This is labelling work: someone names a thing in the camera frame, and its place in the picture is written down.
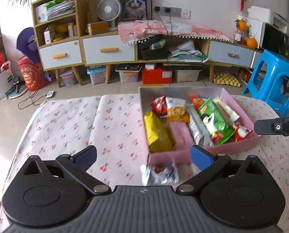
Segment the white red-label snack packet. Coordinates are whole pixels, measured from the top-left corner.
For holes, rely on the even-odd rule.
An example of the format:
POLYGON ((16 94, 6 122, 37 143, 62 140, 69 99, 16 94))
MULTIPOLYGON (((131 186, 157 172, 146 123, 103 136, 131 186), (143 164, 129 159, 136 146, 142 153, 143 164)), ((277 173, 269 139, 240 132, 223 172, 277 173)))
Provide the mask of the white red-label snack packet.
POLYGON ((235 121, 239 120, 240 115, 238 115, 237 112, 230 108, 220 96, 214 98, 213 102, 215 103, 217 109, 219 110, 227 124, 232 124, 235 121))

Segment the silver blue snack packet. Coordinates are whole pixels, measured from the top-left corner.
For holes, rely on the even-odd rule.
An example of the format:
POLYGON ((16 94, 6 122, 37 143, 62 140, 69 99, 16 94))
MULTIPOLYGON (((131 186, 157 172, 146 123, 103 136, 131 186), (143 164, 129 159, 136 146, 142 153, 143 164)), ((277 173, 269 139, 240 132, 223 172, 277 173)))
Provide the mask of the silver blue snack packet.
POLYGON ((144 186, 173 185, 179 182, 176 164, 167 166, 141 165, 141 179, 144 186))

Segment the orange lotus biscuit packet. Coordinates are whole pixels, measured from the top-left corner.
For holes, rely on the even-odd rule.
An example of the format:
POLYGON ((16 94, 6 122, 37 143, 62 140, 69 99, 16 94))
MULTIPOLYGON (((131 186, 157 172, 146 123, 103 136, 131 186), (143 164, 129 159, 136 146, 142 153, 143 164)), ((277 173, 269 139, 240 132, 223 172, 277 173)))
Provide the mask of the orange lotus biscuit packet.
POLYGON ((190 123, 189 114, 186 111, 186 100, 181 98, 166 97, 167 120, 169 122, 190 123))

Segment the pink snack packet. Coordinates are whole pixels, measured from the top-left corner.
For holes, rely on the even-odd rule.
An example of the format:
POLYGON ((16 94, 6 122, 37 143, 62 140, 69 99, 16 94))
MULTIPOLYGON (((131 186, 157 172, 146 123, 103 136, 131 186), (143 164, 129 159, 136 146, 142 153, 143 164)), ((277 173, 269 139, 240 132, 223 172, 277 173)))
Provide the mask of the pink snack packet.
POLYGON ((168 125, 171 129, 176 149, 190 150, 195 141, 188 125, 185 122, 169 122, 168 125))

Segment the green snack packet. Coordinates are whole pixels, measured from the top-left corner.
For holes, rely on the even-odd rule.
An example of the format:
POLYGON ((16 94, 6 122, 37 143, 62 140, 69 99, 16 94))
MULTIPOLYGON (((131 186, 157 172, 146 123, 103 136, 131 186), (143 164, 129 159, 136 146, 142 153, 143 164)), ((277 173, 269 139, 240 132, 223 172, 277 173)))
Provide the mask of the green snack packet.
POLYGON ((217 106, 210 98, 202 104, 198 114, 207 128, 214 145, 218 146, 226 143, 234 134, 234 130, 226 123, 217 106))

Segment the yellow snack packet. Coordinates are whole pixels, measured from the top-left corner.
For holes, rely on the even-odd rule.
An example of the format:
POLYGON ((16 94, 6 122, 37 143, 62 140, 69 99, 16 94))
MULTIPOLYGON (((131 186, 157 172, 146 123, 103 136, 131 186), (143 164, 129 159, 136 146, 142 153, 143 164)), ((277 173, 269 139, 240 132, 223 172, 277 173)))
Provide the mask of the yellow snack packet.
POLYGON ((149 152, 162 153, 175 149, 168 128, 152 111, 144 114, 144 126, 149 152))

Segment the yellow egg tray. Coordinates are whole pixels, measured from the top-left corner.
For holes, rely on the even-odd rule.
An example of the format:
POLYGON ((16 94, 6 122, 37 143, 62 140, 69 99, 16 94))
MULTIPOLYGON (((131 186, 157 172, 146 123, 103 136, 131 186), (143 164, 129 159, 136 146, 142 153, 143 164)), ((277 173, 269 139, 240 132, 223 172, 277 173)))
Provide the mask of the yellow egg tray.
POLYGON ((233 87, 241 87, 240 81, 237 77, 228 70, 218 69, 214 70, 213 82, 217 85, 229 85, 233 87))

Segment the orange fruit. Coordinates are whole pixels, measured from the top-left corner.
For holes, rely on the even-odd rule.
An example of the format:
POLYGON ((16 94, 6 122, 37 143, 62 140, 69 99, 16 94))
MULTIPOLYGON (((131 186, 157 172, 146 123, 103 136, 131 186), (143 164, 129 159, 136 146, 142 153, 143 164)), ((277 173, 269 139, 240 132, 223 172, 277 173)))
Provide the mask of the orange fruit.
POLYGON ((243 32, 246 32, 248 27, 247 27, 247 24, 246 24, 246 21, 243 20, 243 19, 237 19, 235 20, 235 23, 236 23, 236 28, 238 30, 241 30, 243 32))
POLYGON ((254 37, 250 37, 246 39, 246 46, 250 49, 257 49, 258 48, 258 42, 254 37))

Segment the pink cardboard snack box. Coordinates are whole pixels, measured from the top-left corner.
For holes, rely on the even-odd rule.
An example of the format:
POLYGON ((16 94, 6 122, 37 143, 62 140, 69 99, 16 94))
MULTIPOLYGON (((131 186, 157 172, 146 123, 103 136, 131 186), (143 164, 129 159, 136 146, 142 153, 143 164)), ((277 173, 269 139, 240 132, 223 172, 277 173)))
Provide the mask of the pink cardboard snack box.
POLYGON ((260 136, 248 115, 223 88, 139 88, 148 165, 190 163, 199 145, 212 154, 253 149, 260 136))

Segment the red printed bag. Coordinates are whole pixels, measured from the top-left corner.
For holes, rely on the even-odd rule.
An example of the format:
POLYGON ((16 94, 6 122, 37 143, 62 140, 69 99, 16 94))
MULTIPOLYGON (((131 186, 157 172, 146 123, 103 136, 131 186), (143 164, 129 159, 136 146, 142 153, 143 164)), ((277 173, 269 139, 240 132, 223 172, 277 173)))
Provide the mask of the red printed bag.
POLYGON ((34 92, 48 85, 41 62, 32 63, 26 56, 17 61, 28 91, 34 92))

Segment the red box under cabinet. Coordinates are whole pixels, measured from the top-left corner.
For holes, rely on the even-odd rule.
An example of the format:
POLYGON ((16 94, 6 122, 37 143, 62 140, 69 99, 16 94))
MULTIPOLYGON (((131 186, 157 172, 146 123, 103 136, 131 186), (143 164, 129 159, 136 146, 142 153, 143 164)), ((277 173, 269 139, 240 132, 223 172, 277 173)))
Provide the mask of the red box under cabinet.
POLYGON ((171 84, 172 80, 172 70, 164 70, 162 68, 142 70, 142 83, 144 85, 171 84))

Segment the clear storage bin orange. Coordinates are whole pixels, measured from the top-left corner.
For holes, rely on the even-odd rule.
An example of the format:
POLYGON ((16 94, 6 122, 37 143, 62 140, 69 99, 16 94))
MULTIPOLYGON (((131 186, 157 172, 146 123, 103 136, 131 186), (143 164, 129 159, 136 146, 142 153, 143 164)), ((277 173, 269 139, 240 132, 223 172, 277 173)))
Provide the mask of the clear storage bin orange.
POLYGON ((121 64, 116 68, 116 72, 119 73, 121 83, 135 83, 139 81, 141 69, 140 64, 121 64))

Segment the black box in cabinet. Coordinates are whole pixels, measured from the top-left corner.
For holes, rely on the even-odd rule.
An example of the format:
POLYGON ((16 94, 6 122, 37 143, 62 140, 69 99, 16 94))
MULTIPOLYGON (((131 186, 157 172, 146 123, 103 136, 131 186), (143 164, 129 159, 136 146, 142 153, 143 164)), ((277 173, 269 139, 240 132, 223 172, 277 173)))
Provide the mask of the black box in cabinet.
POLYGON ((167 41, 161 34, 144 39, 138 44, 138 53, 145 61, 166 59, 169 55, 167 41))

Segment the purple hat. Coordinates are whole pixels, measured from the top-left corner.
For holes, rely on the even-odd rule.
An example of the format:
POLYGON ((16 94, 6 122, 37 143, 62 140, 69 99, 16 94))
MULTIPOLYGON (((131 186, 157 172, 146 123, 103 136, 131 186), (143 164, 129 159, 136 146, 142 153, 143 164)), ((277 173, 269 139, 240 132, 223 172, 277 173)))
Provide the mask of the purple hat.
POLYGON ((33 64, 41 61, 32 27, 25 28, 20 32, 17 37, 16 49, 22 52, 33 64))

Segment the pink cloth on cabinet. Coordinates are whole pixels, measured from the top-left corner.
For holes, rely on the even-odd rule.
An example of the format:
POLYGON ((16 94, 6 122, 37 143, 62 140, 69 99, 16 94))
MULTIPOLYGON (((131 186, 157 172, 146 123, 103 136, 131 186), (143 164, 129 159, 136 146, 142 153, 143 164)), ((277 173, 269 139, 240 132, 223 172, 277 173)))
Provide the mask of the pink cloth on cabinet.
POLYGON ((156 35, 233 42, 224 33, 204 25, 157 20, 120 22, 118 34, 125 45, 144 43, 156 35))

